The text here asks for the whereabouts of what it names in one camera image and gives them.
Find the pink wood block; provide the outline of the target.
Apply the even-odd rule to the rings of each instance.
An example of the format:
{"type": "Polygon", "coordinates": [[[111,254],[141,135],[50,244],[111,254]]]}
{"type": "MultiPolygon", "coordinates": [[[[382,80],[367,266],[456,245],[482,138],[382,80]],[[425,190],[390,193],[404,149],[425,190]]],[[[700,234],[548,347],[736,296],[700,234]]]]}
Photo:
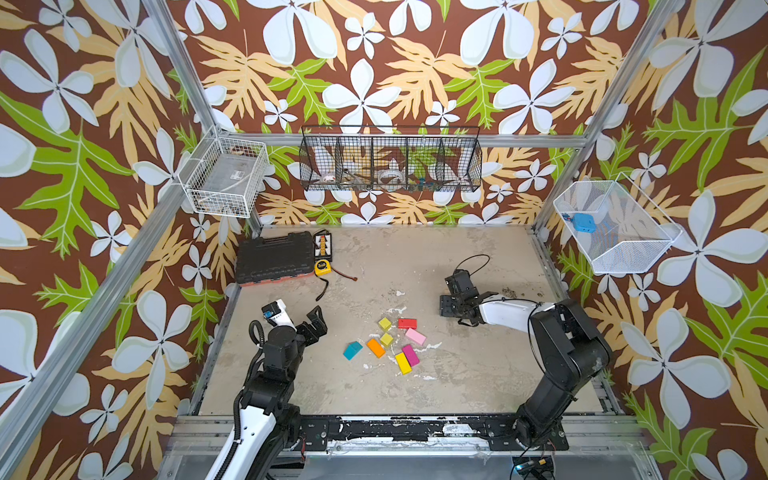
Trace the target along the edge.
{"type": "Polygon", "coordinates": [[[405,336],[411,342],[414,342],[419,346],[423,346],[426,342],[426,336],[418,332],[416,329],[407,329],[405,331],[405,336]]]}

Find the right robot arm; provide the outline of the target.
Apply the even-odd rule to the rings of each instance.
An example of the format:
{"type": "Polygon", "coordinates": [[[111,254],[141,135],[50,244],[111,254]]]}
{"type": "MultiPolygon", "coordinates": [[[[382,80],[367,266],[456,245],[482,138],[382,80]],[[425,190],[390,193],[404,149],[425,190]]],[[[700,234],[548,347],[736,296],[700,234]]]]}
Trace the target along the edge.
{"type": "Polygon", "coordinates": [[[441,316],[468,327],[501,326],[528,335],[542,378],[516,411],[513,439],[524,448],[546,444],[576,394],[611,364],[611,347],[574,300],[537,302],[481,293],[472,274],[459,268],[445,283],[449,293],[440,297],[441,316]]]}

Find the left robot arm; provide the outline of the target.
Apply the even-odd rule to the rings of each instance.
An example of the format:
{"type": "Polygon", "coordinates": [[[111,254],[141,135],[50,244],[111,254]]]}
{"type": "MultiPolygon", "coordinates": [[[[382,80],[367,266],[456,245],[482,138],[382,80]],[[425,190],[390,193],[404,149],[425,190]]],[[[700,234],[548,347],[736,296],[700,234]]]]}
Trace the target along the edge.
{"type": "Polygon", "coordinates": [[[263,322],[248,327],[257,351],[233,401],[233,428],[210,468],[209,479],[265,479],[280,453],[299,440],[300,408],[290,402],[305,349],[327,334],[320,306],[295,324],[285,305],[262,308],[263,322]]]}

